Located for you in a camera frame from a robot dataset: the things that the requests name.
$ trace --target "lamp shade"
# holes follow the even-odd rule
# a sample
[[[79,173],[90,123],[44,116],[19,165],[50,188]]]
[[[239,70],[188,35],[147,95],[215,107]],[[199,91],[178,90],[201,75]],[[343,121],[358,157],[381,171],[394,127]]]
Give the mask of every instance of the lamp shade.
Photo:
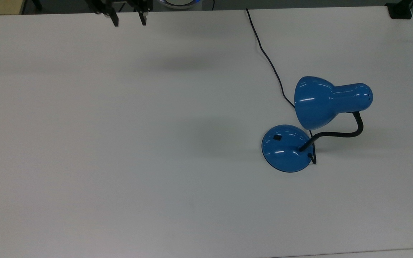
[[[334,86],[327,80],[306,76],[294,93],[297,119],[307,130],[318,129],[339,113],[362,111],[372,103],[372,90],[363,83]]]

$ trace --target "blue desk lamp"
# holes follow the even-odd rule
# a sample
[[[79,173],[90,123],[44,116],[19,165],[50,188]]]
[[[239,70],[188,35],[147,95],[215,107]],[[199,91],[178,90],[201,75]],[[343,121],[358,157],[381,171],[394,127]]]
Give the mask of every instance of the blue desk lamp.
[[[297,119],[305,129],[318,129],[339,113],[353,113],[358,130],[353,133],[322,132],[309,138],[295,126],[278,125],[267,131],[262,139],[262,153],[267,162],[280,171],[300,171],[313,161],[312,144],[319,137],[356,137],[361,134],[363,124],[359,112],[369,108],[371,103],[372,91],[363,83],[334,86],[321,78],[303,77],[295,88],[294,106]]]

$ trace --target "black clamp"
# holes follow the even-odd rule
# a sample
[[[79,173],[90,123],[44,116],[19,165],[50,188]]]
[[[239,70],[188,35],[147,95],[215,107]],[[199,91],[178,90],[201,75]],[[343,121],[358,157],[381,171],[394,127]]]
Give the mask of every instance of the black clamp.
[[[387,3],[385,6],[388,7],[391,19],[410,20],[412,18],[411,2],[413,5],[413,0],[402,0],[397,4]]]
[[[101,0],[85,0],[89,5],[90,9],[94,13],[100,14],[103,13],[106,16],[109,16],[113,21],[114,26],[119,26],[119,17],[116,13],[116,10],[113,7],[115,2],[126,2],[128,5],[133,7],[134,11],[137,11],[139,14],[139,19],[143,26],[146,25],[146,16],[150,11],[153,10],[153,0],[106,0],[103,3]]]

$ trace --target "table surface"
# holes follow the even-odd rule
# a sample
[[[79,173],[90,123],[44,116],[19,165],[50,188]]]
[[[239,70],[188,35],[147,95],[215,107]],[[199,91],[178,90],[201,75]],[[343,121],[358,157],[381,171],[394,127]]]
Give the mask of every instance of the table surface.
[[[0,257],[265,258],[413,248],[413,19],[252,10],[290,99],[366,83],[356,138],[268,165],[300,126],[244,10],[0,16]],[[353,131],[341,114],[322,130]]]
[[[17,15],[25,0],[0,0],[0,15]]]

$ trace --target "round lamp base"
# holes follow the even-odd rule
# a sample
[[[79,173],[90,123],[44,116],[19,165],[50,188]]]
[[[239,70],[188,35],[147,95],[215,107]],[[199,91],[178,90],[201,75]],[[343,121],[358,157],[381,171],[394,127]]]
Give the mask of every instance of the round lamp base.
[[[272,167],[287,173],[297,172],[312,161],[308,157],[309,153],[313,153],[312,145],[303,152],[299,151],[309,139],[304,131],[295,126],[277,125],[267,131],[262,139],[262,153]]]

